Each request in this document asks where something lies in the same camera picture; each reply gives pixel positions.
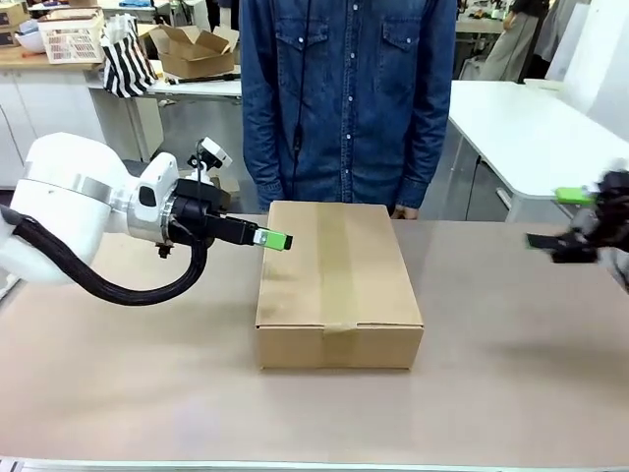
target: chest pocket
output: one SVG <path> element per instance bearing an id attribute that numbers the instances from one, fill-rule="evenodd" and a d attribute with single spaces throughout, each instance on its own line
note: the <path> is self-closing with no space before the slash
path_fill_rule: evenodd
<path id="1" fill-rule="evenodd" d="M 329 84 L 328 23 L 310 20 L 306 41 L 306 19 L 280 19 L 276 22 L 279 84 L 299 96 L 302 83 L 302 55 L 306 54 L 304 101 L 323 94 Z"/>
<path id="2" fill-rule="evenodd" d="M 398 96 L 413 92 L 420 43 L 420 18 L 387 18 L 382 23 L 376 89 Z"/>

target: blue denim shirt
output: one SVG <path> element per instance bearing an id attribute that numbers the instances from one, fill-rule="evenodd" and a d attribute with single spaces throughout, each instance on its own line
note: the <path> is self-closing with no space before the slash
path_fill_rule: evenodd
<path id="1" fill-rule="evenodd" d="M 242 4 L 244 156 L 260 207 L 420 207 L 447 125 L 456 0 L 311 1 L 307 41 L 308 0 Z"/>

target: gray pants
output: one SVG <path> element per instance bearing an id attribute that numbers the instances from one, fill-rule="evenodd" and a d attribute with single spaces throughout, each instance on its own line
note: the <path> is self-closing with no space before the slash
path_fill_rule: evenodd
<path id="1" fill-rule="evenodd" d="M 516 82 L 522 72 L 538 18 L 518 13 L 513 27 L 505 31 L 489 53 L 479 81 Z"/>

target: black and white striped bag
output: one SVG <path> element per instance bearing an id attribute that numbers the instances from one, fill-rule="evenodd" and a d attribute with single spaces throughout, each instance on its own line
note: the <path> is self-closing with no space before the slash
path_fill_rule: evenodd
<path id="1" fill-rule="evenodd" d="M 131 15 L 116 15 L 107 22 L 100 40 L 105 52 L 103 87 L 120 98 L 144 95 L 157 76 L 138 38 Z"/>

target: white basket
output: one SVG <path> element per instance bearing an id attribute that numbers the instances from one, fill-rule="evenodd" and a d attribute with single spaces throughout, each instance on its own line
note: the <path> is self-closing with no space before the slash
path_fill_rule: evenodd
<path id="1" fill-rule="evenodd" d="M 104 59 L 100 8 L 60 8 L 39 19 L 50 64 L 97 64 Z"/>

